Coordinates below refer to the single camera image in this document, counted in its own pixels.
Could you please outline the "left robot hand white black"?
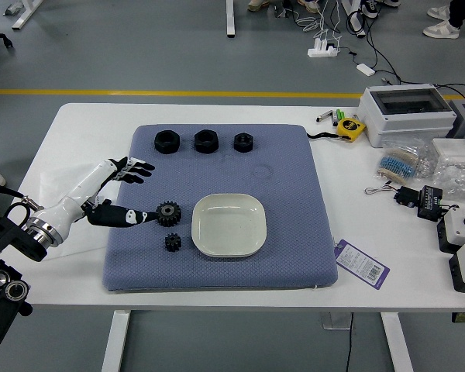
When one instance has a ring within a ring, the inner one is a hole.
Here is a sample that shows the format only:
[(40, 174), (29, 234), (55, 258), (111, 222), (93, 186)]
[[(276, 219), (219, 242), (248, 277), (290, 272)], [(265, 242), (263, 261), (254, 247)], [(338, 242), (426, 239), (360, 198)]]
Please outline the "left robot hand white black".
[(59, 246), (78, 220), (87, 218), (94, 226), (127, 228), (157, 219), (156, 212), (140, 212), (96, 201), (98, 193), (110, 181), (142, 184), (155, 166), (134, 157), (103, 160), (56, 205), (33, 213), (26, 231), (48, 248)]

